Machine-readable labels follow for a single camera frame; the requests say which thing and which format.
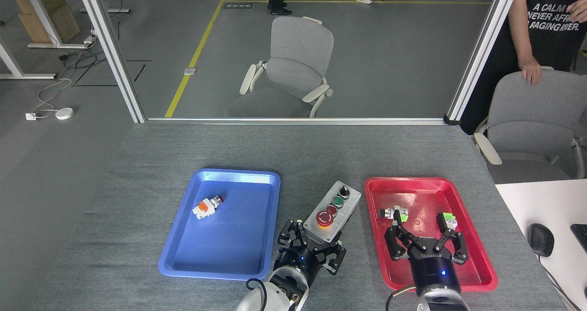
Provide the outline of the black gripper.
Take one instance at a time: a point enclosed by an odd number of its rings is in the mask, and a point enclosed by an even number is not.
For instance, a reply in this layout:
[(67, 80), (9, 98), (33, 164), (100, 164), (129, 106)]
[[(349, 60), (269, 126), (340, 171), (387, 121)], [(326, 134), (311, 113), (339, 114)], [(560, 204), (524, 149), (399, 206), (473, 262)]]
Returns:
[(307, 237), (303, 221), (289, 220), (277, 238), (281, 245), (275, 261), (275, 269), (293, 268), (304, 276), (307, 286), (312, 286), (321, 267), (336, 275), (344, 260), (346, 249), (340, 241), (321, 244), (316, 254)]
[[(452, 261), (462, 265), (469, 257), (464, 235), (456, 230), (456, 219), (436, 217), (442, 237), (434, 245), (434, 253), (423, 253), (426, 251), (425, 244), (402, 226), (407, 218), (407, 209), (394, 209), (392, 225), (384, 234), (391, 259), (399, 260), (405, 254), (405, 248), (398, 244), (398, 239), (408, 249), (414, 246), (419, 251), (409, 251), (409, 262), (417, 296), (432, 289), (450, 289), (459, 294), (461, 286)], [(453, 242), (453, 256), (447, 251), (440, 252), (448, 239)]]

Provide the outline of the person's right hand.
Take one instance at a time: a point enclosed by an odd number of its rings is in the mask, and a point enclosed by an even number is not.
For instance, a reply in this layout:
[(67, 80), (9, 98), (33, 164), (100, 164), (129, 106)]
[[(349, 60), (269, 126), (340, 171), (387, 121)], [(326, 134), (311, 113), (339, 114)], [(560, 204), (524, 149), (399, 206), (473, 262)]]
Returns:
[(542, 68), (534, 56), (530, 55), (518, 58), (518, 65), (526, 83), (531, 85), (539, 84), (542, 77)]

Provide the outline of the person's left hand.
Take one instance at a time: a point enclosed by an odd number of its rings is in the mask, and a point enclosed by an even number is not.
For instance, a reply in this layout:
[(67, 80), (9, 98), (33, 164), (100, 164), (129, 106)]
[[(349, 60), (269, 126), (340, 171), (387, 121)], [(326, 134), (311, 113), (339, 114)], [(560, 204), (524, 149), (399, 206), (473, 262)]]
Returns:
[(569, 14), (570, 22), (584, 23), (587, 21), (587, 0), (578, 0), (568, 6), (566, 12)]

